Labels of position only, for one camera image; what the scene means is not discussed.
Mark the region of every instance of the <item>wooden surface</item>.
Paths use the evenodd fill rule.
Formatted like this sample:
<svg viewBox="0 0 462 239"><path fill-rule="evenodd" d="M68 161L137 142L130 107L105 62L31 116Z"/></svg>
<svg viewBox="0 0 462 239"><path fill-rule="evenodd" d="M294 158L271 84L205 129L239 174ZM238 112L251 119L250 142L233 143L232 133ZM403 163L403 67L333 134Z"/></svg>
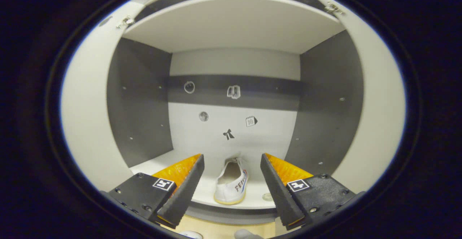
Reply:
<svg viewBox="0 0 462 239"><path fill-rule="evenodd" d="M274 222L251 226L230 226L203 221L190 216L183 216L180 225L177 226L176 229L170 229L166 226L162 227L177 233L183 231L198 232L204 239L234 239L234 232L240 229L247 229L249 232L257 234L263 238L276 236L276 227Z"/></svg>

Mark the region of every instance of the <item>gray cabinet side panel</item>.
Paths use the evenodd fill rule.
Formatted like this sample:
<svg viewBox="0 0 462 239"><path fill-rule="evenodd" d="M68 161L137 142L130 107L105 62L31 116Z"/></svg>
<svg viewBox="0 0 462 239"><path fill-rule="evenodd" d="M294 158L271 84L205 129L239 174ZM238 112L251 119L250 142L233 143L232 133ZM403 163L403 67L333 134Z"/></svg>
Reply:
<svg viewBox="0 0 462 239"><path fill-rule="evenodd" d="M112 57L107 103L115 142L129 167L173 149L167 80L171 54L122 38Z"/></svg>
<svg viewBox="0 0 462 239"><path fill-rule="evenodd" d="M363 72L342 31L300 55L300 107L285 160L316 175L332 174L350 147L363 105Z"/></svg>

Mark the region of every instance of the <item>metal bracket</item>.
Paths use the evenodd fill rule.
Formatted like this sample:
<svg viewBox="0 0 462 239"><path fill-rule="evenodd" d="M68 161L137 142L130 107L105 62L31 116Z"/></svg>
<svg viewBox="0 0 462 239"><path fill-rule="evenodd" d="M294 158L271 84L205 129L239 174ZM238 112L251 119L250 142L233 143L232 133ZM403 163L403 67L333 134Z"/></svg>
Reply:
<svg viewBox="0 0 462 239"><path fill-rule="evenodd" d="M181 184L137 173L109 191L109 196L133 213L175 229L186 213L203 172L204 156L200 155Z"/></svg>
<svg viewBox="0 0 462 239"><path fill-rule="evenodd" d="M338 13L340 13L342 15L345 14L342 10L340 10L340 8L337 5L332 4L331 2L327 2L327 6L324 7L324 9L329 14L333 14L334 12L338 12Z"/></svg>
<svg viewBox="0 0 462 239"><path fill-rule="evenodd" d="M287 230L313 225L335 213L356 196L327 174L293 180L284 186L266 154L261 155L260 169L282 225ZM293 166L288 171L297 171L296 169Z"/></svg>
<svg viewBox="0 0 462 239"><path fill-rule="evenodd" d="M241 87L238 85L229 86L226 96L232 99L238 99L241 97Z"/></svg>
<svg viewBox="0 0 462 239"><path fill-rule="evenodd" d="M119 25L117 25L116 28L120 29L122 28L122 26L130 26L133 24L135 24L135 20L130 18L130 16L127 16L122 20L122 22Z"/></svg>

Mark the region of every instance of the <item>icon sticker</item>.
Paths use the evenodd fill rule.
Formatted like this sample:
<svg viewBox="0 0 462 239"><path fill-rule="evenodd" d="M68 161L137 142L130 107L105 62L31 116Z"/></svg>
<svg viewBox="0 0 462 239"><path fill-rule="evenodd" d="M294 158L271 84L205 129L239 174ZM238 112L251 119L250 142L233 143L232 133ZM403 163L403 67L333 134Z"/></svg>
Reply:
<svg viewBox="0 0 462 239"><path fill-rule="evenodd" d="M234 139L234 136L231 134L231 129L228 129L228 131L224 132L223 135L226 136L226 140Z"/></svg>
<svg viewBox="0 0 462 239"><path fill-rule="evenodd" d="M289 185L289 188L293 191L293 192L297 192L297 191L300 191L300 190L304 190L305 188L309 188L310 186L305 183L305 181L303 181L302 179L299 179L299 180L295 180L295 181L291 181L291 182L287 182L287 185Z"/></svg>
<svg viewBox="0 0 462 239"><path fill-rule="evenodd" d="M155 187L155 188L160 188L161 190L167 190L168 191L168 190L170 190L172 185L173 185L173 181L168 180L168 179L160 178L152 186Z"/></svg>
<svg viewBox="0 0 462 239"><path fill-rule="evenodd" d="M245 119L245 125L246 125L247 127L254 126L254 125L256 125L257 123L258 123L257 118L255 118L255 117L253 117L253 116L252 116L252 117L247 117L247 118Z"/></svg>
<svg viewBox="0 0 462 239"><path fill-rule="evenodd" d="M241 87L238 85L229 86L228 91L226 92L227 97L231 97L232 99L238 99L241 97Z"/></svg>

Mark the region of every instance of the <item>screw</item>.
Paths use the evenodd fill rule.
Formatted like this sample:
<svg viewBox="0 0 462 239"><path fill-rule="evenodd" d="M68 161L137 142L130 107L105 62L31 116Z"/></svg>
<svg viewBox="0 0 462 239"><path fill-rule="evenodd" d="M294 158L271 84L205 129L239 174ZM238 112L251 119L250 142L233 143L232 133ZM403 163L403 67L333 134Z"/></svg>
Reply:
<svg viewBox="0 0 462 239"><path fill-rule="evenodd" d="M126 21L126 23L127 23L128 25L130 25L130 24L132 24L132 23L135 23L135 20L134 20L134 19L128 19L128 20Z"/></svg>
<svg viewBox="0 0 462 239"><path fill-rule="evenodd" d="M152 208L148 205L143 205L143 209L149 212L152 211Z"/></svg>
<svg viewBox="0 0 462 239"><path fill-rule="evenodd" d="M271 196L271 193L264 193L262 198L264 201L273 201L273 197Z"/></svg>

